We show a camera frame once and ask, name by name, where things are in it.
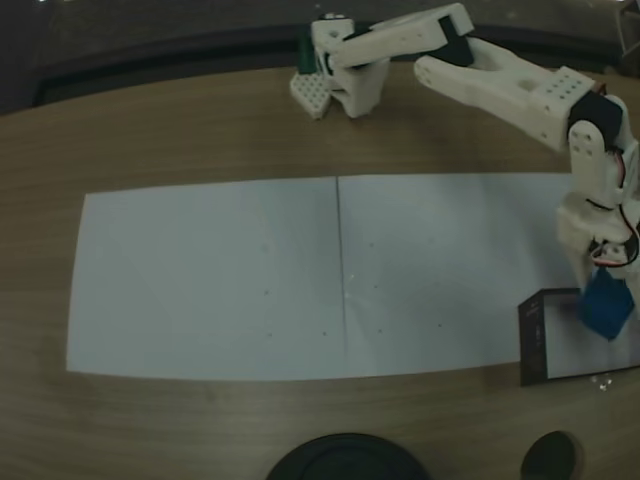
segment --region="black round object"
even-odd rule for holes
[[[581,471],[581,448],[565,432],[551,432],[539,438],[529,449],[520,474],[523,479],[571,480]]]
[[[406,450],[378,437],[341,433],[285,456],[267,480],[431,480]]]

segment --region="wooden table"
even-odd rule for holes
[[[564,429],[587,479],[640,469],[640,371],[520,388],[515,364],[291,383],[139,380],[65,371],[83,196],[150,185],[356,173],[564,172],[514,128],[424,88],[394,64],[382,104],[313,122],[292,71],[151,84],[0,118],[0,476],[260,480],[335,432],[386,437],[436,480],[517,479]],[[610,78],[640,126],[640,84]]]

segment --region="white 3d-printed part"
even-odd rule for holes
[[[439,23],[444,17],[451,19],[458,35],[467,35],[473,30],[469,14],[459,3],[425,10],[373,25],[370,32],[349,40],[337,49],[333,55],[334,64],[336,67],[353,67],[381,58],[442,48],[448,43]]]
[[[289,84],[291,95],[314,120],[324,116],[331,94],[324,77],[319,73],[301,75],[296,73]]]

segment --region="paper sheet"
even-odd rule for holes
[[[67,366],[291,380],[516,361],[517,305],[575,285],[555,235],[568,184],[404,175],[89,195]]]
[[[575,285],[556,241],[567,175],[340,179],[354,375],[519,360],[517,306]]]
[[[70,370],[220,380],[344,375],[335,180],[89,195]]]

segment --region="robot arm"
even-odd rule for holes
[[[316,72],[297,74],[291,92],[314,118],[331,98],[359,117],[379,102],[390,57],[422,54],[414,66],[421,84],[569,152],[573,187],[558,209],[558,238],[578,283],[584,287],[594,266],[605,267],[627,281],[640,305],[638,142],[624,103],[570,68],[551,72],[470,38],[472,29],[460,4],[365,32],[330,16],[312,24]]]

